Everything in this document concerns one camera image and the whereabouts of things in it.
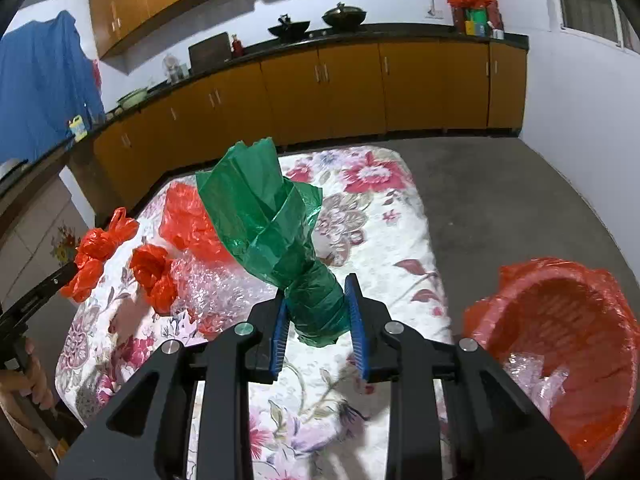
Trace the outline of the person's left hand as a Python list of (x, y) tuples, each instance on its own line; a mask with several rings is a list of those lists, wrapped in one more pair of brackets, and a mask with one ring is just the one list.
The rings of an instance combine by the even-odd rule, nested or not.
[(2, 370), (1, 389), (6, 392), (18, 392), (22, 396), (30, 394), (40, 410), (48, 410), (53, 406), (53, 394), (37, 356), (35, 344), (29, 338), (25, 340), (25, 351), (29, 356), (26, 370)]

